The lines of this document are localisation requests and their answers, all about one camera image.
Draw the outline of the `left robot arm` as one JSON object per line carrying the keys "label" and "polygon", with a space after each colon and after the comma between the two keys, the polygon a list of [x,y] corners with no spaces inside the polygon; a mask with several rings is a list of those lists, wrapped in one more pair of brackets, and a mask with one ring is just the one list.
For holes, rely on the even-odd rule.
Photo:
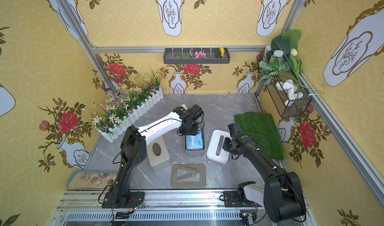
{"label": "left robot arm", "polygon": [[198,105],[185,109],[180,106],[163,118],[136,128],[130,126],[123,138],[119,171],[116,180],[110,185],[104,200],[103,209],[127,208],[130,203],[138,202],[139,196],[130,194],[131,181],[139,164],[147,158],[147,145],[165,133],[177,129],[179,136],[196,136],[203,127],[204,111]]}

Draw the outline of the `grey tissue box base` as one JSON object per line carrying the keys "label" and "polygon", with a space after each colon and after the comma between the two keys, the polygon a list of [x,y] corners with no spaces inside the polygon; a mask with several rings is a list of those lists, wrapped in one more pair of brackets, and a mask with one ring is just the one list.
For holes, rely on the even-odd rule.
{"label": "grey tissue box base", "polygon": [[185,149],[185,153],[186,153],[186,155],[187,155],[188,157],[200,157],[200,156],[203,156],[204,153],[205,153],[205,148],[204,148],[203,150],[201,150],[201,151],[187,151],[187,150],[185,149],[185,147],[184,147],[184,149]]}

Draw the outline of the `white tissue box lid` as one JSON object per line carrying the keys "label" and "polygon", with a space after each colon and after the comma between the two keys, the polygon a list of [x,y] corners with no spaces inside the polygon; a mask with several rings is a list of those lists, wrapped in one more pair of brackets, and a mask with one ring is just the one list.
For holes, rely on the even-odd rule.
{"label": "white tissue box lid", "polygon": [[226,138],[230,138],[230,133],[214,130],[212,137],[210,139],[210,143],[207,149],[207,158],[211,161],[221,163],[225,165],[228,160],[230,153],[223,149],[224,140]]}

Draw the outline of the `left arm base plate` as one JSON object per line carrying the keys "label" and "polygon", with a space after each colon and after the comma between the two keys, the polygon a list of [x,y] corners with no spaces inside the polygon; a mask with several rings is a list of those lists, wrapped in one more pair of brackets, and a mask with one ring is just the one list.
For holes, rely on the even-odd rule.
{"label": "left arm base plate", "polygon": [[133,209],[142,204],[144,198],[144,192],[128,192],[120,196],[116,196],[115,193],[108,192],[104,197],[102,209]]}

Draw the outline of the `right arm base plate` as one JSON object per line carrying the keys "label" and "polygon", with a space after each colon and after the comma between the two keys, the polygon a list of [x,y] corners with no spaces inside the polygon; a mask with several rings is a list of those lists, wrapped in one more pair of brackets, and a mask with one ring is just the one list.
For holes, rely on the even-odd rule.
{"label": "right arm base plate", "polygon": [[225,191],[219,196],[219,200],[224,202],[226,208],[235,207],[260,207],[261,205],[246,199],[244,193],[240,191]]}

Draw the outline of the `blue tissue paper pack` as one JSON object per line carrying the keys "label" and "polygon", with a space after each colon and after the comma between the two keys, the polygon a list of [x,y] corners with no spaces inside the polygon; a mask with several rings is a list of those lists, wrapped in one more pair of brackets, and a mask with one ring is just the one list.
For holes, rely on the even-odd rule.
{"label": "blue tissue paper pack", "polygon": [[187,151],[201,151],[205,148],[203,129],[198,129],[198,133],[195,136],[188,135],[185,139],[185,149]]}

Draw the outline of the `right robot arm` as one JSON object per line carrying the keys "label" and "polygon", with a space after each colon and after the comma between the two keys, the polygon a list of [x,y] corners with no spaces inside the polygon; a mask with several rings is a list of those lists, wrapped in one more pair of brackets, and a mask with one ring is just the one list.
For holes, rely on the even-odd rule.
{"label": "right robot arm", "polygon": [[263,202],[259,205],[264,206],[269,218],[278,223],[305,217],[307,209],[299,176],[278,166],[239,123],[230,124],[228,128],[230,137],[225,138],[223,149],[232,156],[244,156],[260,173],[265,187]]}

